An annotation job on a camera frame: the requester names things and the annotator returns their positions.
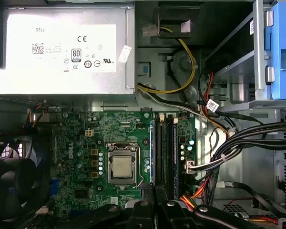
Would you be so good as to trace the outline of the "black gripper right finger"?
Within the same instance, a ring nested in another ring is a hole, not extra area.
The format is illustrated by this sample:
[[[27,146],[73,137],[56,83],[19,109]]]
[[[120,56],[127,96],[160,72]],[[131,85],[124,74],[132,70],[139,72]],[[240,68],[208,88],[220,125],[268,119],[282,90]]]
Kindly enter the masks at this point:
[[[192,212],[169,200],[162,186],[156,186],[158,226],[160,229],[258,229],[258,225],[207,205]]]

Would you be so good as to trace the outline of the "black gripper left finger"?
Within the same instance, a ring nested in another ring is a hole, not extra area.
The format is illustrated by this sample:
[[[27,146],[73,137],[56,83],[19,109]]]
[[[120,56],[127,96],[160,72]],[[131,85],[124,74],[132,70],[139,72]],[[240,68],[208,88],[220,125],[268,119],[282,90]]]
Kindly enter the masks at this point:
[[[80,216],[80,229],[154,229],[155,197],[151,183],[141,186],[141,198],[128,202],[122,209],[115,204],[107,204]]]

